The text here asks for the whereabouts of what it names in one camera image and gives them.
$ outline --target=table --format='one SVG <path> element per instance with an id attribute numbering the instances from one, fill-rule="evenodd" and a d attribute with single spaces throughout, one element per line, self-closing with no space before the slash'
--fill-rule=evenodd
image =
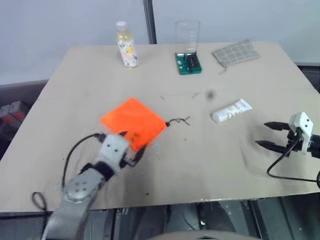
<path id="1" fill-rule="evenodd" d="M 32 192 L 43 192 L 49 210 L 61 202 L 61 177 L 70 148 L 82 137 L 108 132 L 99 122 L 135 97 L 172 123 L 135 168 L 124 168 L 100 191 L 95 209 L 239 200 L 319 191 L 315 183 L 267 176 L 279 156 L 255 140 L 284 146 L 287 133 L 263 123 L 288 122 L 306 112 L 320 134 L 320 95 L 276 43 L 254 42 L 261 58 L 222 67 L 211 52 L 228 43 L 201 43 L 202 73 L 179 75 L 174 45 L 138 45 L 140 65 L 125 68 L 117 46 L 68 51 L 0 161 L 0 211 L 37 211 Z M 213 99 L 208 100 L 208 92 Z M 210 113 L 243 98 L 253 110 L 216 124 Z M 70 159 L 67 179 L 94 162 L 100 143 L 88 140 Z M 319 159 L 293 152 L 274 171 L 314 179 Z"/>

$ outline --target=orange cloth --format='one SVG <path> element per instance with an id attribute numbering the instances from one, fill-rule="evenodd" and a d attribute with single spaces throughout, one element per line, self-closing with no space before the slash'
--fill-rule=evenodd
<path id="1" fill-rule="evenodd" d="M 125 138 L 135 151 L 149 144 L 167 127 L 161 117 L 133 97 L 104 115 L 100 122 L 114 133 L 127 131 Z"/>

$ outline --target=white tube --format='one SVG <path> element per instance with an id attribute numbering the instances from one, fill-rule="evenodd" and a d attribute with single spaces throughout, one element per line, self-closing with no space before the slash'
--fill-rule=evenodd
<path id="1" fill-rule="evenodd" d="M 251 110 L 252 106 L 250 106 L 245 100 L 242 98 L 236 101 L 234 104 L 227 106 L 223 109 L 220 109 L 211 114 L 211 118 L 217 124 L 224 122 L 225 120 L 235 116 L 239 113 Z"/>

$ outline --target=gray cloth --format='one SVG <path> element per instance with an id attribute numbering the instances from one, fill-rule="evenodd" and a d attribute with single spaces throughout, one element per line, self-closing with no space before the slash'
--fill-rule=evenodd
<path id="1" fill-rule="evenodd" d="M 230 46 L 217 49 L 213 51 L 212 54 L 225 69 L 231 65 L 260 57 L 250 40 L 240 41 Z"/>

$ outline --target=white wall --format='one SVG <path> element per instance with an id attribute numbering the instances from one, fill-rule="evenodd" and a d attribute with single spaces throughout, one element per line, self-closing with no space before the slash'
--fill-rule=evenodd
<path id="1" fill-rule="evenodd" d="M 116 44 L 117 21 L 149 43 L 143 0 L 0 1 L 0 86 L 49 79 L 72 46 Z"/>
<path id="2" fill-rule="evenodd" d="M 153 11 L 159 44 L 196 19 L 200 42 L 274 41 L 294 62 L 320 64 L 320 0 L 153 0 Z"/>

